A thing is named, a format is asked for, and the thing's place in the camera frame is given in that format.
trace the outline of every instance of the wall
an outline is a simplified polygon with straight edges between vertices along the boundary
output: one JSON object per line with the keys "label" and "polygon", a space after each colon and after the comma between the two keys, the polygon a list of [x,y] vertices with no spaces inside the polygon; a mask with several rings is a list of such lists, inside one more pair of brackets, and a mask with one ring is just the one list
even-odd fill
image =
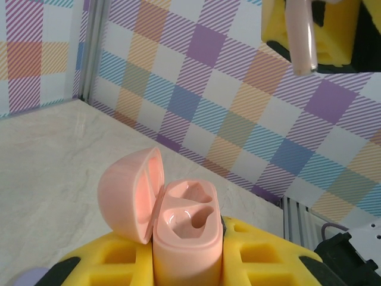
{"label": "wall", "polygon": [[381,75],[295,77],[261,2],[113,1],[93,106],[276,203],[381,216]]}
{"label": "wall", "polygon": [[0,0],[0,117],[77,95],[88,5]]}

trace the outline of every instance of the cable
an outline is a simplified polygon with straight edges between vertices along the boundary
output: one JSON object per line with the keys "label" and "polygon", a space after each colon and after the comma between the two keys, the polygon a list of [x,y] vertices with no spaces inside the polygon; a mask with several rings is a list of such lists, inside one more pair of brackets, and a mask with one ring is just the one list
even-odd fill
{"label": "cable", "polygon": [[327,222],[321,227],[321,237],[323,238],[323,240],[326,240],[326,228],[329,226],[333,228],[341,229],[342,231],[347,231],[349,229],[349,228],[346,228],[345,226],[339,225],[338,223]]}

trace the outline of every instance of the black plastic part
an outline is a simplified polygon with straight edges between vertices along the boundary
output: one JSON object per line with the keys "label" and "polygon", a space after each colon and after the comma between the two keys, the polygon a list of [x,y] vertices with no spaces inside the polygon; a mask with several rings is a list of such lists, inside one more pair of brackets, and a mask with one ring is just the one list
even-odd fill
{"label": "black plastic part", "polygon": [[312,18],[314,22],[319,26],[324,26],[324,14],[326,12],[326,3],[324,1],[313,1],[312,2]]}
{"label": "black plastic part", "polygon": [[349,242],[349,233],[337,234],[321,242],[315,252],[323,262],[347,286],[380,286],[381,277],[374,271],[377,264],[373,260],[364,261]]}
{"label": "black plastic part", "polygon": [[[313,7],[313,14],[315,15],[318,14],[318,12],[315,12],[316,9],[316,7]],[[291,61],[289,51],[280,43],[268,41],[266,44],[283,58]],[[343,67],[319,64],[317,72],[325,74],[381,72],[380,51],[381,33],[374,25],[366,6],[361,2],[351,63]]]}
{"label": "black plastic part", "polygon": [[221,222],[222,222],[222,230],[223,230],[222,237],[224,237],[225,236],[225,232],[226,232],[226,225],[225,225],[225,222],[224,222],[224,219],[222,218],[222,216],[221,216]]}
{"label": "black plastic part", "polygon": [[327,265],[307,256],[299,257],[304,266],[318,280],[321,286],[346,286]]}
{"label": "black plastic part", "polygon": [[61,286],[78,265],[81,258],[71,257],[54,265],[35,286]]}

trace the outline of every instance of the pink earbud case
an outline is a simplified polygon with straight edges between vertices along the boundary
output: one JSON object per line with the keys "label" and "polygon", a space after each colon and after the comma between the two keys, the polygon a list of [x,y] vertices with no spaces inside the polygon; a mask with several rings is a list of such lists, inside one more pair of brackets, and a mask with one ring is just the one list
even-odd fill
{"label": "pink earbud case", "polygon": [[213,184],[183,179],[165,188],[160,151],[150,148],[105,171],[98,201],[116,234],[143,244],[152,237],[157,286],[219,284],[223,227]]}

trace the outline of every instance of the yellow foam block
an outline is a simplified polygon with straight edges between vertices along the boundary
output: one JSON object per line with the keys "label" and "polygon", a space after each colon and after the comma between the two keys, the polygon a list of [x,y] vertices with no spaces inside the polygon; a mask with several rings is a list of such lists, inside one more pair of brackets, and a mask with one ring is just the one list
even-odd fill
{"label": "yellow foam block", "polygon": [[321,262],[316,253],[240,220],[224,221],[224,286],[321,286],[299,259]]}
{"label": "yellow foam block", "polygon": [[[326,3],[323,27],[314,25],[319,64],[342,67],[351,63],[360,2],[342,0],[335,5]],[[262,5],[262,41],[276,41],[289,49],[285,1],[266,0]]]}
{"label": "yellow foam block", "polygon": [[81,258],[62,286],[153,286],[152,244],[139,244],[106,234],[61,261]]}

